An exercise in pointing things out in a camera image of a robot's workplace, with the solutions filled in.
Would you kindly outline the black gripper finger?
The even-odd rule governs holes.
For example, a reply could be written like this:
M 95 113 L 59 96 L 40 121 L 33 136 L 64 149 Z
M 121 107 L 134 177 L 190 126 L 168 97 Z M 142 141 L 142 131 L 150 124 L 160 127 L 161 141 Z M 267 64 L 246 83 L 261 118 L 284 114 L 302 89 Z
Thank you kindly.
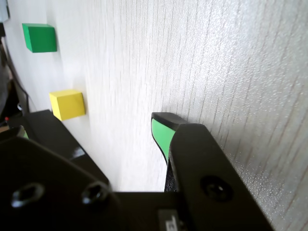
M 270 231 L 272 226 L 205 125 L 153 112 L 151 132 L 172 169 L 194 231 Z
M 120 208 L 105 183 L 18 126 L 0 134 L 0 228 L 118 231 Z

